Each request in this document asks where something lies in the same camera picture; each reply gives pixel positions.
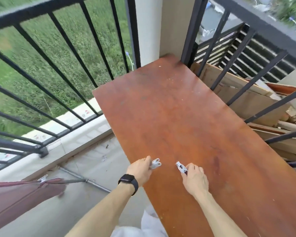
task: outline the red fabric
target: red fabric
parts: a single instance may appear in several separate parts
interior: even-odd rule
[[[63,179],[45,182],[0,182],[0,229],[43,201],[61,194],[66,188]]]

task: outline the forearm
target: forearm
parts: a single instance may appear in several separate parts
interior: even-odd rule
[[[132,184],[120,183],[83,216],[66,237],[110,237],[134,190]]]
[[[194,197],[201,206],[215,237],[246,237],[209,192],[198,192]]]

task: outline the vegetation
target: vegetation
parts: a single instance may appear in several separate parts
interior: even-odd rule
[[[0,11],[32,1],[36,0],[0,0]],[[113,75],[123,75],[126,73],[125,64],[123,62],[109,0],[87,0],[85,3]],[[124,0],[115,0],[115,6],[117,8],[125,50],[131,52]],[[80,5],[76,4],[65,7],[55,11],[54,14],[66,31],[92,77],[95,79],[95,82],[101,85],[110,81],[110,76]],[[80,93],[87,100],[91,99],[93,97],[91,91],[95,87],[49,16],[39,16],[21,23],[21,26],[67,76]],[[68,107],[74,108],[82,103],[81,99],[73,90],[34,48],[27,43],[14,27],[0,30],[0,51],[17,63]],[[66,112],[65,108],[1,60],[0,85],[52,117],[57,117]],[[48,118],[1,93],[0,111],[35,126],[40,126],[49,121]],[[31,131],[31,128],[0,117],[0,131],[23,135]]]

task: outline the black smartwatch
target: black smartwatch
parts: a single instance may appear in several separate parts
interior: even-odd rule
[[[120,180],[118,181],[118,183],[128,183],[128,184],[132,184],[134,187],[135,187],[135,192],[134,194],[137,192],[138,190],[138,182],[137,180],[135,179],[134,175],[129,175],[129,174],[125,174],[123,175]]]

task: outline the balcony floor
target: balcony floor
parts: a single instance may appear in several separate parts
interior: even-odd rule
[[[111,134],[73,156],[63,166],[112,190],[129,164],[118,140]],[[48,172],[48,179],[55,177],[75,179],[58,169]],[[69,184],[62,197],[53,197],[20,216],[0,229],[0,236],[64,236],[106,195],[106,192],[86,183]],[[144,209],[149,205],[146,192],[140,188],[126,205],[119,225],[140,228]]]

